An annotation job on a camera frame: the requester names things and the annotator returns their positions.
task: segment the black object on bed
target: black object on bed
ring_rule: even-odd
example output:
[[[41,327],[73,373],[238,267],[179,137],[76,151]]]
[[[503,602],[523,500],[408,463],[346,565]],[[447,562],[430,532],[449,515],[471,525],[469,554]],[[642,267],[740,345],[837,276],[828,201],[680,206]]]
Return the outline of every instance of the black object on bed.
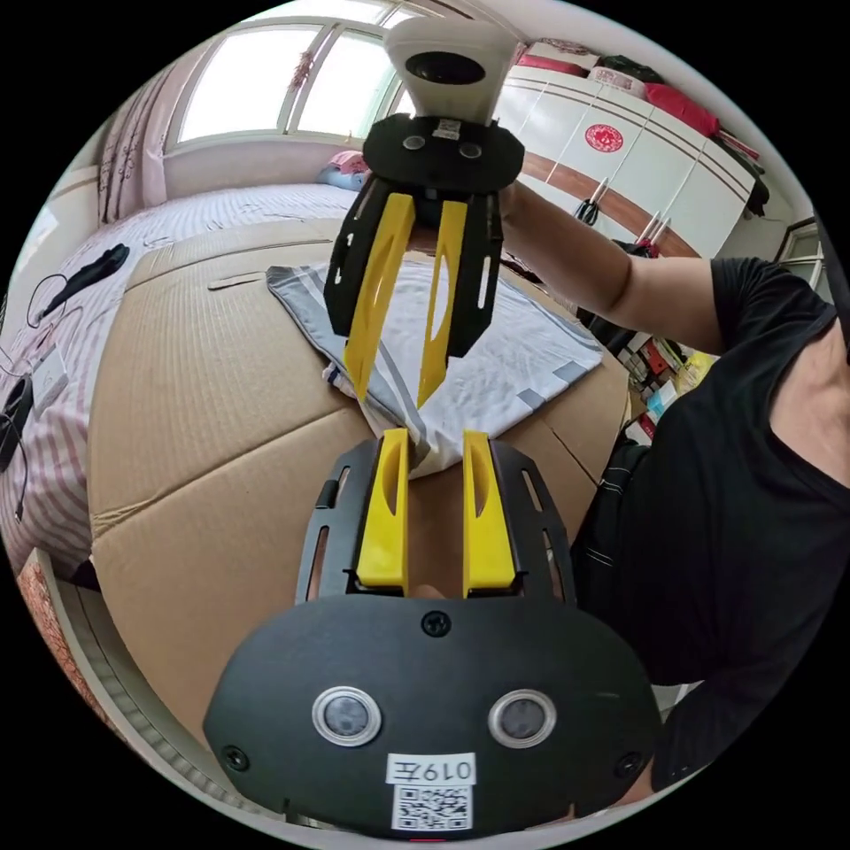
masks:
[[[71,576],[71,584],[84,588],[87,591],[100,593],[100,583],[97,581],[94,565],[90,560],[85,560]]]
[[[130,249],[125,244],[118,243],[109,251],[104,251],[104,254],[93,263],[83,266],[79,272],[72,274],[67,279],[62,291],[57,293],[44,308],[39,320],[50,315],[57,307],[62,306],[68,298],[72,298],[88,286],[100,283],[104,278],[115,274],[127,261],[129,255]]]

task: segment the person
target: person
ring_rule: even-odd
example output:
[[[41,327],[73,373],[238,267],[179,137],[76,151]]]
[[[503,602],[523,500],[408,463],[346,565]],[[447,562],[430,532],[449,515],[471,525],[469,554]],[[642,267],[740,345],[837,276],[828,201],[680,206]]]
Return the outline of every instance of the person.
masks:
[[[630,256],[520,182],[500,209],[505,249],[556,300],[722,355],[650,448],[614,448],[572,547],[579,607],[630,643],[654,684],[700,683],[620,801],[635,802],[749,726],[808,649],[850,561],[846,278],[826,244],[839,321],[805,281],[761,259]],[[415,230],[410,244],[434,241]]]

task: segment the circular sensor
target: circular sensor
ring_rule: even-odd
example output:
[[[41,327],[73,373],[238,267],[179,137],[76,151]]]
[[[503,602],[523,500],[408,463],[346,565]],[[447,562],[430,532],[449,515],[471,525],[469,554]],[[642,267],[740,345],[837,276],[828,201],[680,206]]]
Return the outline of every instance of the circular sensor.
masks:
[[[487,73],[469,56],[430,50],[417,53],[405,62],[405,68],[414,77],[441,86],[471,86],[481,82]]]
[[[555,728],[554,703],[540,691],[511,691],[496,701],[487,718],[490,734],[514,750],[537,746]]]
[[[363,746],[381,729],[381,709],[358,688],[328,688],[313,703],[313,726],[337,746]]]

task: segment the screw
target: screw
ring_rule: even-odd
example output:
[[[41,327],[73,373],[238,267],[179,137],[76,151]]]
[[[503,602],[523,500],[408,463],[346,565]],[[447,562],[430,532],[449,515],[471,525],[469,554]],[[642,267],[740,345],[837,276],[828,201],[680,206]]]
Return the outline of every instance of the screw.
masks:
[[[620,779],[633,777],[643,765],[643,758],[640,753],[627,753],[618,762],[614,768],[614,773]]]
[[[238,746],[226,746],[222,751],[222,755],[231,770],[242,773],[248,769],[248,756]]]
[[[452,621],[442,611],[431,611],[422,617],[422,631],[431,638],[442,638],[451,627]]]
[[[467,159],[478,159],[481,156],[480,145],[473,144],[472,142],[464,142],[458,150],[461,157],[466,157]]]

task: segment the red emblem sticker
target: red emblem sticker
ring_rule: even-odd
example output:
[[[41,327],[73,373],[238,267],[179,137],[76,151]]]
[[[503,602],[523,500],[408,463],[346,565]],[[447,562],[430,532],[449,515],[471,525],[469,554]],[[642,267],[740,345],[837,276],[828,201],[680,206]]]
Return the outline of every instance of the red emblem sticker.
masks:
[[[584,133],[584,140],[601,153],[614,153],[622,147],[622,133],[609,124],[593,124]]]

